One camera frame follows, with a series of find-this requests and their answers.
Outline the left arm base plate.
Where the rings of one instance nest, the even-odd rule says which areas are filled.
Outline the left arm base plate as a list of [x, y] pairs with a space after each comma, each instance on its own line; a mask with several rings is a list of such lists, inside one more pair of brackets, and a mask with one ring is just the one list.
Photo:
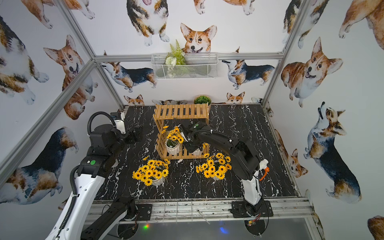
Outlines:
[[138, 204], [136, 205], [135, 215], [132, 218], [132, 220], [134, 222], [137, 222], [137, 221], [148, 222], [151, 219], [152, 210], [153, 210], [152, 204]]

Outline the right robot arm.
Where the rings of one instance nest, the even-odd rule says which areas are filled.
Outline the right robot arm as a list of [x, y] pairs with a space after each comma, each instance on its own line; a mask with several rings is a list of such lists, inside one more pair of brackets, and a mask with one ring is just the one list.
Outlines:
[[197, 122], [189, 127], [184, 125], [178, 127], [189, 153], [207, 143], [230, 157], [233, 171], [241, 179], [244, 188], [244, 203], [240, 207], [233, 207], [231, 212], [240, 216], [256, 216], [262, 205], [259, 182], [270, 170], [269, 161], [258, 157], [257, 150], [250, 140], [234, 138], [215, 131], [203, 122]]

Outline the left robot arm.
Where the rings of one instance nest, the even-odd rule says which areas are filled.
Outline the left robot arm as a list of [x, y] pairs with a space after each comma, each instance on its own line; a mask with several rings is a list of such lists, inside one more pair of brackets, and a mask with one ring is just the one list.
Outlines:
[[134, 198], [120, 197], [89, 227], [84, 228], [93, 201], [118, 155], [126, 145], [143, 139], [143, 126], [122, 133], [113, 115], [96, 112], [88, 120], [87, 134], [91, 146], [84, 159], [70, 173], [70, 201], [47, 236], [48, 240], [100, 240], [120, 220], [134, 220], [139, 215]]

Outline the sunflower pot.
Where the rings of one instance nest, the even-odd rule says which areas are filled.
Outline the sunflower pot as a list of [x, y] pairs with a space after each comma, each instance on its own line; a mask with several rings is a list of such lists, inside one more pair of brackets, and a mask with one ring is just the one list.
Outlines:
[[145, 186], [158, 186], [164, 183], [169, 175], [169, 166], [171, 161], [155, 160], [147, 156], [142, 159], [143, 165], [133, 171], [132, 178], [144, 183]]
[[231, 157], [223, 153], [210, 155], [209, 153], [203, 154], [205, 162], [196, 166], [197, 174], [203, 174], [205, 178], [211, 178], [215, 181], [223, 180], [227, 172], [232, 170]]
[[200, 146], [198, 146], [198, 148], [192, 152], [192, 155], [194, 156], [203, 156], [204, 155], [204, 151], [205, 149], [209, 146], [209, 144], [207, 143], [203, 143], [201, 144]]
[[169, 126], [164, 126], [162, 128], [161, 134], [166, 137], [165, 144], [167, 153], [171, 156], [176, 156], [179, 154], [185, 141], [181, 128], [179, 126], [175, 126], [173, 129], [171, 129]]

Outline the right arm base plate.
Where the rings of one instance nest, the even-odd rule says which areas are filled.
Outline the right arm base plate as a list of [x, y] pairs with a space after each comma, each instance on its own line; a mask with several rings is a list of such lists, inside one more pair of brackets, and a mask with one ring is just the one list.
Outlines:
[[260, 200], [256, 205], [247, 201], [232, 202], [230, 212], [234, 218], [273, 217], [274, 213], [270, 201]]

